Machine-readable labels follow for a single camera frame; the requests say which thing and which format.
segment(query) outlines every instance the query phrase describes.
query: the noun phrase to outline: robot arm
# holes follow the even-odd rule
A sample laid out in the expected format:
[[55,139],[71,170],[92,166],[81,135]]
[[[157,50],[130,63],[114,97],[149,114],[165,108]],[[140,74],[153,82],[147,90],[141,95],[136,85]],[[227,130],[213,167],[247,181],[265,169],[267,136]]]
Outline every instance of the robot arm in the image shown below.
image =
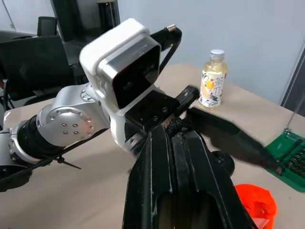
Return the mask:
[[126,121],[126,114],[148,94],[163,94],[153,85],[161,72],[160,53],[176,44],[172,55],[180,40],[175,26],[150,36],[129,19],[84,47],[80,62],[89,83],[63,88],[36,116],[0,132],[0,191],[24,185],[33,169],[53,160],[73,166],[62,155],[109,128],[124,150],[136,148],[147,132]]

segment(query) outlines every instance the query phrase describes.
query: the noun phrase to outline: bottle cap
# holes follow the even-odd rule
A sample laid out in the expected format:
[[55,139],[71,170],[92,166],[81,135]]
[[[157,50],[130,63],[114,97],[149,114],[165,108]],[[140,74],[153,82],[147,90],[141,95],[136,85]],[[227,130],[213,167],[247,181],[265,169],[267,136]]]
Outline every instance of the bottle cap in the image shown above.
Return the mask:
[[211,51],[210,58],[212,60],[221,61],[224,59],[224,50],[221,49],[213,49]]

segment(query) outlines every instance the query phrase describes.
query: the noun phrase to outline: plastic bottle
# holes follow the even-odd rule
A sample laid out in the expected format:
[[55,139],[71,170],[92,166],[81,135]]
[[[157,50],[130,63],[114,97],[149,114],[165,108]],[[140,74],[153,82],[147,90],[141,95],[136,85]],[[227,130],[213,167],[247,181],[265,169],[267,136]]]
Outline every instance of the plastic bottle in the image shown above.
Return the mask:
[[210,60],[204,64],[202,71],[199,101],[203,106],[214,108],[220,105],[227,69],[224,51],[212,50]]

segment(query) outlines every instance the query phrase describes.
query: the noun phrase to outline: table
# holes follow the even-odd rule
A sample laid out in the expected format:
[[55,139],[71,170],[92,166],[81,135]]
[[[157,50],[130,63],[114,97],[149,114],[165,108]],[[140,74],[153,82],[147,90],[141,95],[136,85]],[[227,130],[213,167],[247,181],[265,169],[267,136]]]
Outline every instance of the table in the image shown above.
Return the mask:
[[[170,96],[187,85],[199,87],[201,70],[189,64],[168,66],[157,86]],[[223,104],[205,111],[234,122],[263,145],[272,142],[286,126],[291,111],[226,82]],[[4,128],[35,115],[53,100],[8,111]],[[202,109],[198,103],[193,106]],[[297,116],[296,132],[305,135]],[[29,183],[0,194],[0,228],[90,229],[121,228],[127,170],[134,158],[113,141],[110,131],[66,154],[77,170],[52,163],[34,171]],[[305,195],[298,193],[264,169],[235,161],[234,184],[250,183],[270,190],[278,206],[274,228],[302,228]]]

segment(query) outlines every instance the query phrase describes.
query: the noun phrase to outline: gray wall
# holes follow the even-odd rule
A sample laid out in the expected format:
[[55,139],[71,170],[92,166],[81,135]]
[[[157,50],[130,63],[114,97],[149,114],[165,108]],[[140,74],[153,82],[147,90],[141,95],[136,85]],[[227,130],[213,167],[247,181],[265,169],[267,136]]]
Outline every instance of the gray wall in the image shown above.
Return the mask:
[[118,0],[121,21],[183,31],[170,63],[198,67],[223,49],[227,79],[280,104],[305,38],[304,0]]

